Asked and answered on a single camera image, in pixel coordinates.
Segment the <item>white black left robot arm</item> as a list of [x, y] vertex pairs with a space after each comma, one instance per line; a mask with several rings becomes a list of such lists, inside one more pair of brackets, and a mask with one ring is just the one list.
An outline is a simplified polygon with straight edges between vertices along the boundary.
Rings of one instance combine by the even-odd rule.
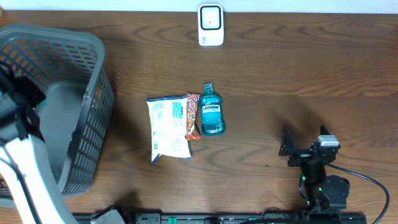
[[94, 63], [65, 72], [41, 90], [1, 63], [1, 175], [24, 223], [117, 223], [118, 209], [74, 214], [65, 198], [88, 190], [112, 113], [114, 96]]

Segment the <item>orange candy bar wrapper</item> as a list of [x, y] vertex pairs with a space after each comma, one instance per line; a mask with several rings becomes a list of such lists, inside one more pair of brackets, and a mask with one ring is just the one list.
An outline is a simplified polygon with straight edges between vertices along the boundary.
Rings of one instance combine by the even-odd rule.
[[199, 99], [200, 94], [187, 93], [187, 131], [185, 137], [189, 141], [201, 139], [201, 134], [196, 124]]

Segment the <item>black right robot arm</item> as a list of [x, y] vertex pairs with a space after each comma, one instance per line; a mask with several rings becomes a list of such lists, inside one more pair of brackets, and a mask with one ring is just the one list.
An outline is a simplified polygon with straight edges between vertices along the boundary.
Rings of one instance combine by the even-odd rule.
[[309, 148], [295, 147], [292, 134], [284, 128], [279, 156], [288, 157], [289, 167], [300, 167], [299, 192], [307, 199], [309, 213], [334, 213], [344, 210], [349, 195], [349, 181], [337, 175], [327, 175], [325, 166], [336, 159], [340, 149], [337, 138], [327, 128], [320, 127], [320, 135]]

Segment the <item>white snack bag blue edges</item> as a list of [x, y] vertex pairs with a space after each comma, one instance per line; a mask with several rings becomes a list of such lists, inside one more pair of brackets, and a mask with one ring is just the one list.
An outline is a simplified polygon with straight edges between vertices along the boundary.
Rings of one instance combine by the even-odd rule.
[[147, 100], [150, 117], [151, 162], [160, 156], [190, 159], [187, 133], [187, 96], [165, 96]]

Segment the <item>teal mouthwash bottle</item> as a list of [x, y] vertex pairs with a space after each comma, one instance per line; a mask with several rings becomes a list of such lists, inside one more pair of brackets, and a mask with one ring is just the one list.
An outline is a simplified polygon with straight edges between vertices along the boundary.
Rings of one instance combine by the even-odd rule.
[[204, 135], [215, 136], [225, 132], [221, 97], [215, 93], [212, 83], [204, 84], [204, 94], [200, 97], [200, 111], [201, 130]]

